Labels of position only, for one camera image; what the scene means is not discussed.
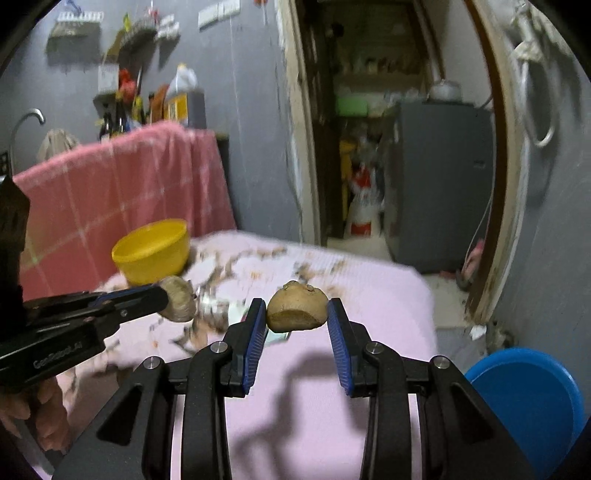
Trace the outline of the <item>left hand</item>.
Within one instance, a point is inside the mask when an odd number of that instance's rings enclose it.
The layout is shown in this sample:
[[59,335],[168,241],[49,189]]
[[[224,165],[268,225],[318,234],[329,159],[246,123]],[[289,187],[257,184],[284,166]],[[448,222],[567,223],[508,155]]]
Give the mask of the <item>left hand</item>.
[[15,421],[30,421],[36,440],[44,451],[65,452],[71,445],[68,413],[63,404],[63,392],[57,378],[40,383],[37,393],[1,394],[1,423],[5,429],[19,437]]

